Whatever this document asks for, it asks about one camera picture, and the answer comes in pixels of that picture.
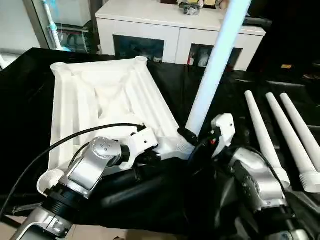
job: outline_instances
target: white tray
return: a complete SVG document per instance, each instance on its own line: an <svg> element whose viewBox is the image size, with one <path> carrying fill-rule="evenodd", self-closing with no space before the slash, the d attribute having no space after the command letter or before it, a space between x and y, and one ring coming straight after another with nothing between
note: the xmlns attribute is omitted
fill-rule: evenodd
<svg viewBox="0 0 320 240"><path fill-rule="evenodd" d="M145 124L157 136L156 151L162 159L176 156L179 126L147 69L145 57L77 64L57 62L51 70L55 75L51 145L96 126ZM50 153L48 171L38 180L38 191L44 194L46 188L55 185L79 147L94 137L121 140L134 132L135 127L108 128L57 147ZM118 172L119 168L115 168L107 174Z"/></svg>

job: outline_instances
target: objects on cabinet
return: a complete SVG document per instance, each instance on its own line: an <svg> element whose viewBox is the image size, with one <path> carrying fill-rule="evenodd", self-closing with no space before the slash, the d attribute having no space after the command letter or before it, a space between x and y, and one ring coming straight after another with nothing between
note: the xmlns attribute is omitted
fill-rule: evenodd
<svg viewBox="0 0 320 240"><path fill-rule="evenodd" d="M179 8L184 15L198 15L200 10L204 7L203 0L179 0Z"/></svg>

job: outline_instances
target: white cylindrical rod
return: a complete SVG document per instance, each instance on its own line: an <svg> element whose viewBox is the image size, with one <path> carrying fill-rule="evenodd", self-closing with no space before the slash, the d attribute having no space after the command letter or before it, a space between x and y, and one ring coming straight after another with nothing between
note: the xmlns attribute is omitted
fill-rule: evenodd
<svg viewBox="0 0 320 240"><path fill-rule="evenodd" d="M309 193L320 193L320 173L317 172L315 166L312 164L304 146L300 142L295 130L291 126L275 96L269 92L266 94L266 98L289 146L296 166L299 169L299 177L303 189Z"/></svg>
<svg viewBox="0 0 320 240"><path fill-rule="evenodd" d="M185 128L197 136L204 124L251 0L231 0Z"/></svg>
<svg viewBox="0 0 320 240"><path fill-rule="evenodd" d="M49 23L50 23L50 29L51 29L51 32L52 32L52 36L53 36L53 39L54 39L54 43L55 43L55 46L56 46L56 49L57 50L62 50L62 46L60 44L60 40L59 40L59 36L58 36L58 32L57 32L57 25L55 24L52 16L51 16L51 12L50 12L50 8L49 8L49 5L47 3L47 0L42 0L43 1L43 5L44 5L44 9L45 9L45 12L46 12L46 15L48 17L48 20L49 20Z"/></svg>
<svg viewBox="0 0 320 240"><path fill-rule="evenodd" d="M315 167L320 172L320 146L317 143L315 137L312 135L305 121L301 117L300 113L296 109L295 105L286 93L282 93L280 98L293 122L295 129L297 130L300 139Z"/></svg>
<svg viewBox="0 0 320 240"><path fill-rule="evenodd" d="M256 137L258 139L260 149L265 158L272 165L275 173L279 177L285 188L290 186L290 180L287 172L282 168L274 145L269 136L264 120L260 114L259 108L251 91L244 93L246 102L249 107L251 119L253 122Z"/></svg>

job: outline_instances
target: black cloth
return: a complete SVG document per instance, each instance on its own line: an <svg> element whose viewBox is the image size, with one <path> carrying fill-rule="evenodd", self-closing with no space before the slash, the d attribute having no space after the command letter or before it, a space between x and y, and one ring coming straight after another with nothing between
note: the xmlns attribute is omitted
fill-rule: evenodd
<svg viewBox="0 0 320 240"><path fill-rule="evenodd" d="M89 55L32 48L8 68L0 72L0 126L2 167L0 201L3 201L15 180L39 153L50 145L55 77L50 65L56 62L83 63L115 60L113 56ZM199 88L204 68L149 61L147 67L180 127L184 127ZM218 87L200 135L210 130L211 120L218 114L231 113L236 135L232 143L259 149L244 92L251 90L258 104L282 166L292 188L302 191L299 172L288 146L273 117L265 94L286 92L301 113L311 132L320 142L320 83L242 71L226 72ZM37 193L38 178L48 167L48 156L39 161L25 176L10 206L41 202ZM319 195L311 194L319 200ZM134 224L118 228L143 228Z"/></svg>

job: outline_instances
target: glass cabinet door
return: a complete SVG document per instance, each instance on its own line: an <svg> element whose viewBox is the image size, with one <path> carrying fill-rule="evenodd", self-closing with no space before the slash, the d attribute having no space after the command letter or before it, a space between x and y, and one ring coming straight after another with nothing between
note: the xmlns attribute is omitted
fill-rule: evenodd
<svg viewBox="0 0 320 240"><path fill-rule="evenodd" d="M133 36L113 35L115 56L132 59L144 56L154 62L162 62L165 41Z"/></svg>
<svg viewBox="0 0 320 240"><path fill-rule="evenodd" d="M176 64L207 66L219 32L182 28L176 52ZM254 57L262 36L239 33L228 61L226 70L246 71Z"/></svg>
<svg viewBox="0 0 320 240"><path fill-rule="evenodd" d="M191 45L187 64L191 66L206 67L213 48L214 46L193 43ZM241 52L242 48L233 48L231 56L226 66L226 71L232 71L235 69L236 63Z"/></svg>

